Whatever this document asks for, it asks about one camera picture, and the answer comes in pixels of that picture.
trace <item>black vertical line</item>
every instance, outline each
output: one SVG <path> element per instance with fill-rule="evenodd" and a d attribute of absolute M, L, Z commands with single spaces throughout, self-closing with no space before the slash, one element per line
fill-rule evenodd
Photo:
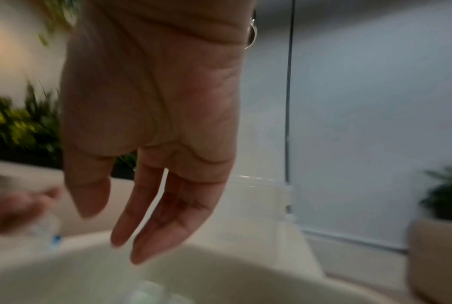
<path fill-rule="evenodd" d="M 296 0 L 291 2 L 291 26 L 289 29 L 289 51 L 287 59 L 287 77 L 286 77 L 286 126 L 284 143 L 284 177 L 286 183 L 291 183 L 290 172 L 290 98 L 291 98 L 291 64 L 293 61 L 293 36 L 295 32 L 295 10 Z"/>

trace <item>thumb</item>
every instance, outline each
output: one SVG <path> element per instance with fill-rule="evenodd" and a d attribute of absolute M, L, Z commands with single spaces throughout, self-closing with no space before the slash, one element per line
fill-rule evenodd
<path fill-rule="evenodd" d="M 63 145 L 64 182 L 82 217 L 98 215 L 106 207 L 114 163 L 114 157 L 92 155 Z"/>

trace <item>skin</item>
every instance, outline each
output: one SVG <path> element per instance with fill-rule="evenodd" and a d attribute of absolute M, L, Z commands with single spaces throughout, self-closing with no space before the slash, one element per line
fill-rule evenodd
<path fill-rule="evenodd" d="M 90 0 L 61 82 L 65 183 L 83 217 L 106 206 L 114 157 L 138 151 L 111 235 L 135 264 L 174 248 L 218 203 L 236 157 L 239 86 L 253 0 Z"/>
<path fill-rule="evenodd" d="M 0 235 L 27 229 L 39 220 L 61 196 L 60 187 L 44 192 L 20 191 L 0 196 Z"/>

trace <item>white tub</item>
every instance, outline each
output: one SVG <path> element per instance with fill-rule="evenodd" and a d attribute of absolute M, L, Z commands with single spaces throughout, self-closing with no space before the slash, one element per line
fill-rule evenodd
<path fill-rule="evenodd" d="M 185 245 L 134 267 L 107 235 L 77 238 L 56 253 L 0 261 L 0 304 L 119 304 L 144 281 L 197 304 L 393 304 L 319 277 L 295 277 Z"/>

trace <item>beige wall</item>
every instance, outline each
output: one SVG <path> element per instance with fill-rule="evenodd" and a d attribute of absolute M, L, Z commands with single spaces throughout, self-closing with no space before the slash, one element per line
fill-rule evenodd
<path fill-rule="evenodd" d="M 38 38 L 45 32 L 45 16 L 29 1 L 0 0 L 0 94 L 18 106 L 26 79 L 39 89 L 58 87 L 68 36 L 60 30 L 45 47 Z"/>

